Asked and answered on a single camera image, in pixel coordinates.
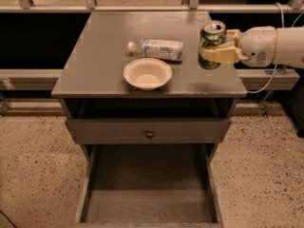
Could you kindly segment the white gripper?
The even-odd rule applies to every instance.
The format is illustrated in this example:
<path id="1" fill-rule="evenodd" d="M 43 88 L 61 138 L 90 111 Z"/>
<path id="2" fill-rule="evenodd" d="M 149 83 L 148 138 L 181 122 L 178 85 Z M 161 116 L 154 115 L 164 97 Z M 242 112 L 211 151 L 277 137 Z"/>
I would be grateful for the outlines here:
<path id="1" fill-rule="evenodd" d="M 201 57 L 204 60 L 234 64 L 241 61 L 247 67 L 267 67 L 275 56 L 276 29 L 255 27 L 241 32 L 227 29 L 225 42 L 218 47 L 204 47 Z"/>

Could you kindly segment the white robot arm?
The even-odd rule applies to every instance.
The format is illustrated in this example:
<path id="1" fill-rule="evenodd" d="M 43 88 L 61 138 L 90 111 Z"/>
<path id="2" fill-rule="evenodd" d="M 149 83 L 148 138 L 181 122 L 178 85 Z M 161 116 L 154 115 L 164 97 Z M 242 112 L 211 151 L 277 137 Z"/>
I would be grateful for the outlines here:
<path id="1" fill-rule="evenodd" d="M 203 46 L 204 60 L 220 64 L 242 62 L 247 67 L 270 64 L 304 68 L 304 28 L 254 27 L 244 32 L 228 29 L 226 42 Z"/>

